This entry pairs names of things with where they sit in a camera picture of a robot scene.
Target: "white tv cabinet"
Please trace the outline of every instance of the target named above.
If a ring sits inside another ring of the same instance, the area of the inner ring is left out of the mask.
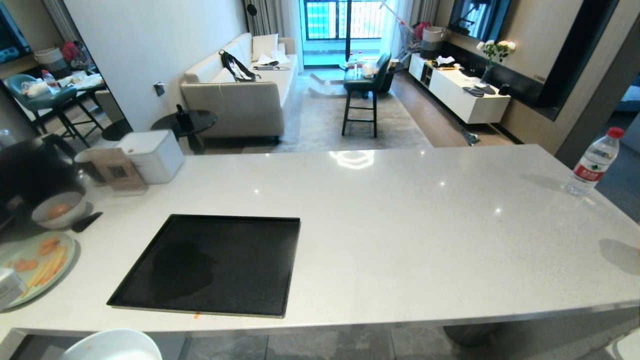
[[[475,97],[462,89],[473,87],[478,78],[469,78],[458,70],[437,70],[419,54],[412,54],[409,73],[425,86],[435,97],[467,124],[490,124],[500,122],[511,97],[485,94]]]

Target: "balcony door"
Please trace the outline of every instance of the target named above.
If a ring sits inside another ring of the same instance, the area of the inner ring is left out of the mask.
[[[349,53],[377,56],[386,9],[379,0],[300,0],[306,68],[337,67]]]

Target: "kitchen island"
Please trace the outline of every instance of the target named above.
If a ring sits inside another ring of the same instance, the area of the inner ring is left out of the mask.
[[[79,257],[58,284],[0,313],[0,358],[26,334],[387,329],[640,305],[640,227],[598,192],[564,192],[569,173],[537,145],[190,156],[145,195],[89,190],[104,214],[69,232]],[[107,306],[174,213],[301,218],[285,317]]]

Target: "bottle label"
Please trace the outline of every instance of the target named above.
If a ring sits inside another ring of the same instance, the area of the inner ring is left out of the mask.
[[[598,164],[583,156],[578,165],[575,166],[573,173],[586,181],[599,181],[608,165]]]

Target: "dark green chair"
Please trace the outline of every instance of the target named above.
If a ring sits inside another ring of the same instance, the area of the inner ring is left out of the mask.
[[[78,137],[85,146],[90,147],[85,138],[89,136],[89,134],[91,134],[96,128],[99,128],[100,130],[104,129],[97,122],[97,120],[95,120],[95,117],[93,117],[93,115],[91,115],[91,113],[84,107],[84,105],[82,105],[82,103],[78,101],[76,97],[78,89],[74,86],[66,86],[62,88],[57,94],[46,93],[38,97],[30,98],[22,93],[22,83],[28,81],[36,81],[36,79],[26,74],[16,74],[6,78],[5,83],[6,87],[9,89],[13,97],[18,100],[18,102],[23,107],[25,107],[25,109],[33,112],[33,115],[36,118],[32,122],[34,130],[37,131],[39,127],[43,133],[47,133],[47,129],[44,126],[45,120],[40,116],[38,111],[43,109],[51,109],[58,116],[60,122],[62,122],[62,124],[65,126],[66,131],[62,135],[62,137]],[[63,110],[63,106],[70,102],[78,105],[91,120],[82,122],[71,122],[71,120],[69,120]],[[91,122],[95,123],[95,126],[84,136],[75,127],[75,125],[88,124]]]
[[[373,137],[378,137],[378,91],[382,88],[382,84],[385,82],[385,75],[387,75],[387,69],[389,68],[389,61],[391,60],[391,54],[385,53],[380,56],[378,60],[378,73],[371,79],[366,79],[363,76],[354,78],[349,72],[344,75],[344,88],[347,90],[347,105],[344,108],[344,121],[342,122],[342,135],[344,136],[344,130],[347,126],[347,121],[355,122],[372,122],[373,123]],[[373,107],[363,108],[360,106],[350,106],[351,93],[353,92],[372,92],[373,93]],[[349,119],[349,109],[364,109],[373,110],[373,120],[370,119]]]

